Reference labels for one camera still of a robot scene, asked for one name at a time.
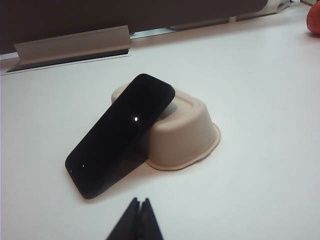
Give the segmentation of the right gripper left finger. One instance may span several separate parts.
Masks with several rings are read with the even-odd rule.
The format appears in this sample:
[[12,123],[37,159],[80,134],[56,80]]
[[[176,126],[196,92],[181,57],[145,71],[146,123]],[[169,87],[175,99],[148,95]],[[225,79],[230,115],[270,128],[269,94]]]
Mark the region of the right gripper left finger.
[[110,232],[107,240],[133,240],[136,236],[136,221],[140,209],[140,202],[135,197]]

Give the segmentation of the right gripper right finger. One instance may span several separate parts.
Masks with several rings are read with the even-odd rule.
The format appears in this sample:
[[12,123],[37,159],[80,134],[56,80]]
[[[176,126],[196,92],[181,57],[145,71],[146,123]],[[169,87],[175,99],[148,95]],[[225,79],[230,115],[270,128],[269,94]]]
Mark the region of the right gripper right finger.
[[163,236],[154,214],[151,202],[148,198],[144,200],[140,208],[139,217],[139,239],[140,240],[163,240]]

